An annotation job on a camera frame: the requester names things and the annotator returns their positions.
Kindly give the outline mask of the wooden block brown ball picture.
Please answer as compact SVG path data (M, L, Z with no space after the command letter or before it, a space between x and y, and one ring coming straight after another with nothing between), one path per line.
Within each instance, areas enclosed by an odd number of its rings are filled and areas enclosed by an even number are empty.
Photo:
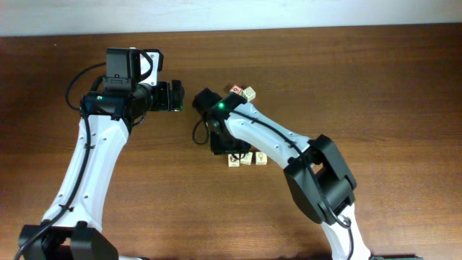
M240 166L240 160L234 157L233 155L228 155L228 166L230 168L237 168Z

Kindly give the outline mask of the wooden block letter F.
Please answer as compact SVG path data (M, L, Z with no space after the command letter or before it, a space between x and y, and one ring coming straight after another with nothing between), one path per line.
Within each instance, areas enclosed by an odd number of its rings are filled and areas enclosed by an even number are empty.
M240 155L240 163L243 165L251 165L253 159L253 153L247 152Z

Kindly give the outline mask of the wooden block lightbulb picture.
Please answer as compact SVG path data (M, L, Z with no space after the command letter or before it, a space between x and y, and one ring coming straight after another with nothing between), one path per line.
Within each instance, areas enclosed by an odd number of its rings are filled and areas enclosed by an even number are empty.
M268 162L267 155L264 152L256 152L256 164L266 165Z

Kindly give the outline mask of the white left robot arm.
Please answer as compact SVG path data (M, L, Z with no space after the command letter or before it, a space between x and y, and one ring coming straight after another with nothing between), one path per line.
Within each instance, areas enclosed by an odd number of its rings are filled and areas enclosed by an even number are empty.
M160 82L158 49L109 48L76 110L76 147L63 183L38 225L24 225L16 259L122 259L102 234L105 197L121 150L148 112L181 111L181 81Z

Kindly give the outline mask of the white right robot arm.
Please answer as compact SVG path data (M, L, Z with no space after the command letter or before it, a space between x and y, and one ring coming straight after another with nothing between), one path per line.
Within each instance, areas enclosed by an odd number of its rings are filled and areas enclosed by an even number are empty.
M192 106L209 131L214 154L241 155L254 147L283 170L298 209L323 228L333 259L371 259L354 212L357 182L331 139L296 134L233 92L220 97L206 88Z

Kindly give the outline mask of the red number nine block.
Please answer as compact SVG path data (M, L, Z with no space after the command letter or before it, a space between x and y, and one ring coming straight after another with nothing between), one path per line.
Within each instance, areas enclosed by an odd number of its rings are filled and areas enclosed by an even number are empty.
M236 94L238 94L238 95L242 95L243 89L242 89L242 87L239 87L238 85L234 84L234 85L231 87L230 92L236 93Z

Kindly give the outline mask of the green letter wooden block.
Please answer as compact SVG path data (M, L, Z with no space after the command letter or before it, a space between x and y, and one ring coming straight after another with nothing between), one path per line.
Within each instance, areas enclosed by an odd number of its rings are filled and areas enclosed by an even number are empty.
M256 92L252 87L246 87L242 91L242 96L248 101L251 102L256 98Z

